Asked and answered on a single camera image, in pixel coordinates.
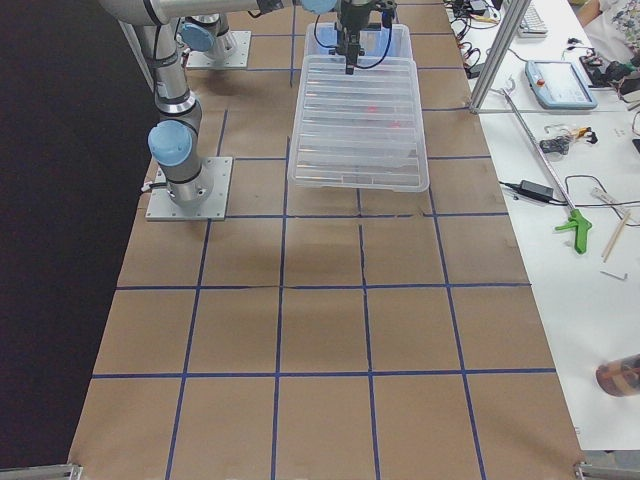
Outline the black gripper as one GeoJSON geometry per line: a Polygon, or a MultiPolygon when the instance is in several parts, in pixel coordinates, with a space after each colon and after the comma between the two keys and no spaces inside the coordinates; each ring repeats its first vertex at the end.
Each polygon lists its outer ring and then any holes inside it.
{"type": "Polygon", "coordinates": [[[340,1],[337,6],[336,52],[345,56],[345,74],[352,75],[356,68],[353,56],[360,54],[360,33],[369,24],[370,1],[340,1]]]}

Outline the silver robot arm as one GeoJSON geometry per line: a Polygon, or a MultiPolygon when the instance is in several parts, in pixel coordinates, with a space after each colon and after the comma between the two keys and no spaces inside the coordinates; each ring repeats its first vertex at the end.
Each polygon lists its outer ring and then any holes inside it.
{"type": "Polygon", "coordinates": [[[179,206],[197,205],[213,189],[213,176],[197,154],[202,109],[189,88],[181,66],[173,19],[257,10],[268,14],[290,7],[292,1],[102,1],[119,21],[133,27],[153,79],[160,122],[151,129],[148,145],[165,175],[170,200],[179,206]]]}
{"type": "MultiPolygon", "coordinates": [[[[336,42],[327,48],[346,58],[351,73],[361,54],[360,32],[370,15],[381,7],[376,1],[299,1],[302,9],[320,16],[335,13],[336,42]]],[[[252,33],[233,31],[224,13],[186,16],[176,23],[182,65],[188,70],[231,70],[248,66],[252,33]]]]}

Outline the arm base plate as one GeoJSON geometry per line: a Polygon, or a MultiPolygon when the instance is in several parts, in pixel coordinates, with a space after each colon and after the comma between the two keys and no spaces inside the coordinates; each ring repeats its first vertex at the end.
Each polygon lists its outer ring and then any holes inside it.
{"type": "Polygon", "coordinates": [[[190,70],[246,69],[251,43],[250,31],[228,31],[225,35],[199,35],[185,41],[189,53],[186,68],[190,70]]]}
{"type": "Polygon", "coordinates": [[[148,221],[223,221],[227,212],[232,178],[232,157],[201,159],[200,174],[185,184],[168,182],[158,168],[145,218],[148,221]]]}

